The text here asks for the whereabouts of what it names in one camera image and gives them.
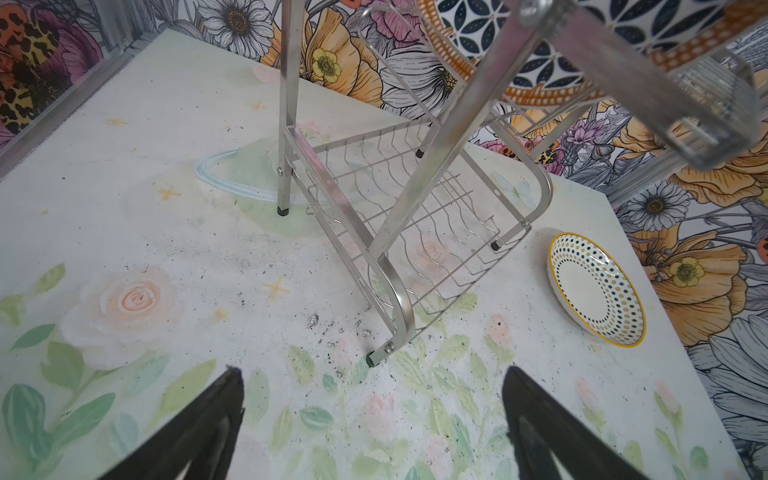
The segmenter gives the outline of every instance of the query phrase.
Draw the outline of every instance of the white tabletop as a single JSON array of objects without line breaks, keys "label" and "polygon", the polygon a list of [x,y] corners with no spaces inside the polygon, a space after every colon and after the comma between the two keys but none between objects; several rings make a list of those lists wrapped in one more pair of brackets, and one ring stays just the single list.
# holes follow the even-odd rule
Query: white tabletop
[{"label": "white tabletop", "polygon": [[[228,364],[247,381],[232,480],[283,478],[288,465],[291,478],[514,477],[511,448],[491,439],[507,363],[489,336],[605,442],[634,461],[639,450],[649,477],[746,478],[605,197],[560,177],[533,232],[473,289],[474,308],[361,368],[388,332],[313,217],[280,218],[194,176],[200,158],[254,141],[240,168],[264,170],[274,73],[166,31],[0,183],[0,477],[94,478]],[[308,82],[299,117],[316,142],[399,120]],[[525,176],[470,151],[488,171]],[[632,279],[640,346],[609,345],[562,309],[545,269],[561,231],[593,239]],[[144,287],[151,305],[130,291],[108,302]],[[468,351],[449,348],[457,335]],[[452,386],[437,382],[443,369]],[[454,420],[466,444],[439,435]],[[471,460],[456,471],[462,448]]]}]

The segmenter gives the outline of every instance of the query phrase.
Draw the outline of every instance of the metal dish rack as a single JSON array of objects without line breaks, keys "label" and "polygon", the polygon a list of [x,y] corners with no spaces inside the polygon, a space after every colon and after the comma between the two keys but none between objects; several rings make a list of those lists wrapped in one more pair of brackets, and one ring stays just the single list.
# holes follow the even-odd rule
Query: metal dish rack
[{"label": "metal dish rack", "polygon": [[[283,2],[277,213],[289,213],[295,181],[310,204],[307,213],[319,221],[366,302],[392,334],[367,355],[370,366],[434,323],[525,238],[531,222],[549,206],[550,178],[533,159],[582,116],[590,106],[584,100],[594,90],[587,89],[539,121],[529,118],[526,131],[571,109],[530,153],[516,137],[524,132],[512,131],[505,123],[510,112],[493,111],[541,40],[553,43],[594,81],[594,89],[599,85],[611,94],[694,165],[711,167],[746,147],[754,136],[750,125],[755,125],[756,133],[756,113],[754,122],[749,111],[738,112],[740,121],[713,113],[700,95],[667,80],[571,0],[505,0],[505,4],[511,14],[494,44],[470,81],[457,84],[438,116],[400,79],[425,111],[424,120],[403,121],[312,147],[296,126],[303,3]],[[379,8],[401,12],[387,3],[373,5],[364,15]],[[386,65],[386,59],[371,50]],[[721,96],[717,90],[707,94]],[[525,113],[514,105],[511,112]],[[678,121],[690,129],[685,142],[671,133]],[[747,128],[739,130],[737,125]],[[538,180],[541,199],[528,215],[512,205],[464,148],[483,126],[490,126]],[[509,230],[500,227],[500,217],[507,217],[502,225],[511,219]],[[425,324],[418,329],[417,316]]]}]

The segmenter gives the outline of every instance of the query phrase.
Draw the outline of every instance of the patterned plate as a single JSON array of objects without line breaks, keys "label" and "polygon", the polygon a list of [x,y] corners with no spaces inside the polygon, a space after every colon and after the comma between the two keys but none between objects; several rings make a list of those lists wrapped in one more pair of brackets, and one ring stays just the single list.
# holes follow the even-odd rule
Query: patterned plate
[{"label": "patterned plate", "polygon": [[549,282],[579,325],[616,346],[638,346],[645,312],[624,271],[596,243],[561,233],[549,247]]},{"label": "patterned plate", "polygon": [[[434,28],[424,30],[442,60],[469,79],[509,16],[502,0],[417,0]],[[768,15],[766,0],[579,0],[617,35],[665,71],[704,55]],[[507,88],[522,107],[551,108],[586,88],[583,74],[543,41]],[[595,92],[591,99],[603,96]]]}]

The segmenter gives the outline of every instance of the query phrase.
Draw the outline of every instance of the painted tabletop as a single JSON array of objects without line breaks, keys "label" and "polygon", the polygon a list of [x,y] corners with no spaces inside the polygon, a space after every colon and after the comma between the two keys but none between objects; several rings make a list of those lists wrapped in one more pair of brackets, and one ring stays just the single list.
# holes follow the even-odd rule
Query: painted tabletop
[{"label": "painted tabletop", "polygon": [[[746,478],[602,194],[560,177],[527,239],[412,345],[387,330],[313,217],[278,217],[276,71],[166,31],[0,183],[0,477],[95,478],[225,369],[246,384],[229,478],[516,478],[499,398],[525,369],[651,478]],[[319,143],[396,123],[302,82]],[[196,162],[240,148],[200,182]],[[520,164],[469,151],[525,204]],[[586,333],[548,245],[590,237],[632,279],[647,335]]]}]

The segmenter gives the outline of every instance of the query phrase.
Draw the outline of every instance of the yellow rim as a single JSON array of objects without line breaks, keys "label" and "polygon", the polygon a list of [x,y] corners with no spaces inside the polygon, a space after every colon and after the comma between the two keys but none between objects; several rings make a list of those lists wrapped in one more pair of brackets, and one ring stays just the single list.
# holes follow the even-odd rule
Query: yellow rim
[{"label": "yellow rim", "polygon": [[554,276],[554,264],[552,263],[552,246],[554,246],[554,242],[556,242],[558,240],[558,238],[560,238],[560,237],[562,237],[564,235],[574,235],[576,237],[585,239],[587,242],[591,243],[592,245],[595,245],[597,248],[599,248],[605,254],[606,257],[610,258],[611,261],[614,263],[614,265],[616,265],[616,267],[621,271],[621,273],[624,275],[624,278],[627,279],[627,283],[629,283],[629,287],[632,289],[632,291],[634,292],[634,295],[637,297],[637,302],[640,304],[640,312],[642,313],[642,316],[643,316],[643,334],[640,336],[640,339],[637,342],[633,343],[632,345],[622,345],[620,343],[614,342],[613,340],[611,340],[611,339],[605,337],[604,335],[600,334],[597,330],[593,329],[592,326],[589,323],[587,323],[586,320],[584,320],[584,317],[582,317],[579,314],[579,312],[577,312],[576,309],[574,309],[574,307],[571,305],[571,302],[567,302],[568,306],[571,308],[571,311],[578,317],[579,320],[581,320],[581,322],[584,325],[587,326],[587,328],[589,330],[594,332],[595,335],[599,336],[600,338],[602,338],[606,342],[610,343],[611,345],[619,346],[619,347],[621,347],[623,349],[631,349],[631,348],[634,348],[634,347],[640,345],[643,342],[643,340],[645,340],[645,334],[648,331],[648,321],[646,321],[646,319],[645,319],[645,308],[643,308],[643,301],[640,300],[640,295],[637,294],[637,290],[634,288],[634,285],[632,285],[632,280],[629,279],[629,276],[624,272],[624,269],[621,268],[621,265],[618,264],[616,259],[614,259],[611,255],[609,255],[608,252],[605,251],[605,249],[603,247],[601,247],[600,245],[595,243],[593,240],[588,239],[584,235],[580,235],[579,233],[563,232],[563,233],[557,235],[554,239],[552,239],[552,242],[549,244],[549,271],[552,274],[552,276],[554,277],[554,284],[558,286],[558,290],[560,290],[560,294],[563,296],[563,298],[565,298],[565,294],[563,293],[563,289],[560,288],[560,283],[558,282],[557,277]]}]

